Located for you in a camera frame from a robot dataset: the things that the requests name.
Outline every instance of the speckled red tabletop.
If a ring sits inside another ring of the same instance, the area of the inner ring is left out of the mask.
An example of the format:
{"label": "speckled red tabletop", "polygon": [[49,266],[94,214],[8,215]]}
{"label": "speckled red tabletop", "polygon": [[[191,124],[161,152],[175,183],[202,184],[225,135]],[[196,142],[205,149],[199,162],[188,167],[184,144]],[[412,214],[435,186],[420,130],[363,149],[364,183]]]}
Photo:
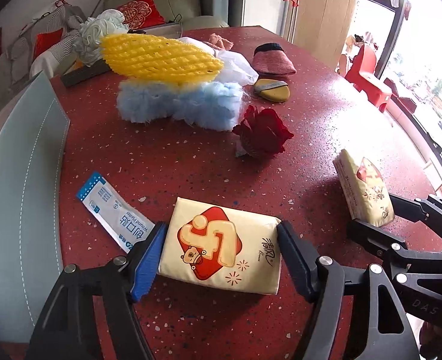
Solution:
{"label": "speckled red tabletop", "polygon": [[[55,91],[71,119],[61,172],[59,221],[64,264],[105,264],[122,250],[97,223],[76,192],[99,171],[131,205],[152,221],[169,221],[178,196],[290,220],[320,254],[366,267],[376,258],[347,240],[348,207],[332,160],[346,148],[363,148],[390,192],[407,198],[433,193],[417,153],[399,127],[392,127],[343,78],[261,27],[216,28],[186,35],[207,40],[217,32],[233,51],[251,61],[254,49],[278,42],[297,73],[285,81],[291,98],[270,104],[250,87],[248,103],[273,107],[295,134],[286,152],[268,163],[235,158],[235,136],[162,119],[148,125],[123,121],[116,110],[123,78],[106,73]],[[139,198],[146,196],[142,203]],[[410,247],[438,251],[442,242],[421,223],[388,226]],[[115,358],[97,303],[105,359]],[[312,310],[297,295],[283,266],[278,295],[222,291],[157,276],[136,306],[139,323],[157,359],[290,358]],[[331,359],[340,359],[347,338],[350,301],[345,299]]]}

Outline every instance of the artificial rose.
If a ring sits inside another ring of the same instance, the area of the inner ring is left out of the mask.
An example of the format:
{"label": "artificial rose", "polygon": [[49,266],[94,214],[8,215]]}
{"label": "artificial rose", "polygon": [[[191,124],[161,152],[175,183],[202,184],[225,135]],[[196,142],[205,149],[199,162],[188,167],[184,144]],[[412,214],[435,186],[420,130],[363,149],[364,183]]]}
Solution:
{"label": "artificial rose", "polygon": [[272,157],[284,152],[284,143],[294,137],[272,108],[249,105],[244,119],[233,127],[232,132],[239,135],[244,152],[252,157]]}

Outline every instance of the silver screw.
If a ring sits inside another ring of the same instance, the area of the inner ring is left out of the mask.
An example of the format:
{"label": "silver screw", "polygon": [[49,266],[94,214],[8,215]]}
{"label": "silver screw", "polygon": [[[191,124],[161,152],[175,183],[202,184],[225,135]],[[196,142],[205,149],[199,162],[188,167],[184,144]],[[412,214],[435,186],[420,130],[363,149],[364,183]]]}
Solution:
{"label": "silver screw", "polygon": [[126,261],[126,257],[124,256],[118,256],[112,259],[112,262],[115,266],[123,266],[124,264],[126,264]]}
{"label": "silver screw", "polygon": [[328,257],[328,256],[321,256],[319,258],[319,261],[324,266],[330,266],[331,264],[333,264],[333,259],[331,257]]}
{"label": "silver screw", "polygon": [[64,267],[64,271],[65,271],[67,274],[71,274],[71,273],[73,273],[75,270],[76,270],[76,265],[74,265],[74,264],[69,264],[69,265],[67,265],[67,266]]}
{"label": "silver screw", "polygon": [[381,266],[379,266],[378,264],[371,264],[369,266],[369,269],[375,274],[380,274],[381,272],[383,272],[383,268],[381,268]]}
{"label": "silver screw", "polygon": [[403,284],[403,283],[406,283],[408,281],[408,278],[407,278],[407,276],[405,274],[397,274],[396,275],[396,281],[398,283]]}

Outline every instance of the yellow foam net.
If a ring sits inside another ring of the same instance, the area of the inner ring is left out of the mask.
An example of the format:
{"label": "yellow foam net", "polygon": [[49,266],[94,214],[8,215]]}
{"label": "yellow foam net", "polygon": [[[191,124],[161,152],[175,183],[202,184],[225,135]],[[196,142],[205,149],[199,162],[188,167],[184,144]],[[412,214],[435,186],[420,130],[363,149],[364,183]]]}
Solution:
{"label": "yellow foam net", "polygon": [[212,81],[223,62],[200,48],[143,34],[112,34],[101,40],[103,59],[116,73],[171,84]]}

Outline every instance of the light blue fluffy object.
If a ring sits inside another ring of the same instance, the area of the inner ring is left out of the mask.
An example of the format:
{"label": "light blue fluffy object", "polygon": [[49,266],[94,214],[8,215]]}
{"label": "light blue fluffy object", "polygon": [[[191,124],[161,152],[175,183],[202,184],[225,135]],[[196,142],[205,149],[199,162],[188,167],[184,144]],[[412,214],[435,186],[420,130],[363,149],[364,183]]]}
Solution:
{"label": "light blue fluffy object", "polygon": [[238,123],[243,97],[236,82],[204,82],[178,90],[163,83],[124,81],[119,89],[118,110],[124,120],[146,123],[172,116],[217,131],[230,131]]}

